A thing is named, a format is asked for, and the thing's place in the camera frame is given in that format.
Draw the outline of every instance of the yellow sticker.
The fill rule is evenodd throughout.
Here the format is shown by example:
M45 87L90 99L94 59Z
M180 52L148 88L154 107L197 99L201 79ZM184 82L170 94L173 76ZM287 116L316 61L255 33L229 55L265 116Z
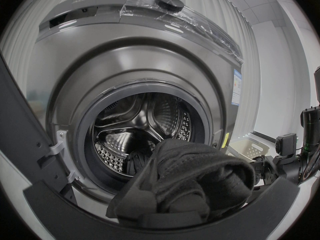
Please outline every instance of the yellow sticker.
M227 133L226 137L224 138L224 142L223 142L222 147L221 147L222 149L226 146L228 138L229 138L229 133Z

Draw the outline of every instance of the ceiling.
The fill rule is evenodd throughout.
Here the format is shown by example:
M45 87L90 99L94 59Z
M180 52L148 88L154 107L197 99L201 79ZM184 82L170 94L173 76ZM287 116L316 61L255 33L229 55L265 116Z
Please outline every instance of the ceiling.
M275 27L284 27L285 21L277 0L230 0L252 25L272 21ZM311 30L304 13L294 0L284 2L300 28Z

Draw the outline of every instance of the laundry basket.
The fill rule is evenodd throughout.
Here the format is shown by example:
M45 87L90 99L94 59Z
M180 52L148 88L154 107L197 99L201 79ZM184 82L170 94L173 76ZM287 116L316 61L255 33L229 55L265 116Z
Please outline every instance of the laundry basket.
M229 143L227 154L242 158L247 162L253 162L254 158L265 156L269 149L267 145L255 139L243 137L241 140Z

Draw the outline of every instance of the black garment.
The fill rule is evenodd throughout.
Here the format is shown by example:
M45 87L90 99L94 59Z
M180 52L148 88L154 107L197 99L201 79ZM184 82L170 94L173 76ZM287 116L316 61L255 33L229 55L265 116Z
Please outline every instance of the black garment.
M246 161L214 147L177 139L160 142L145 167L114 197L108 218L198 211L202 221L242 207L255 171Z

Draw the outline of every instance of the white curtain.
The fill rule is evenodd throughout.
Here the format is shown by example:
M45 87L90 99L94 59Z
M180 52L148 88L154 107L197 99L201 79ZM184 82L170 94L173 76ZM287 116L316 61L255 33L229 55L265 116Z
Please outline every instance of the white curtain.
M0 49L25 94L31 52L38 26L58 3L65 0L26 0L9 23L0 41ZM240 46L244 56L242 93L232 138L253 130L260 99L260 62L251 25L228 0L181 0L225 30Z

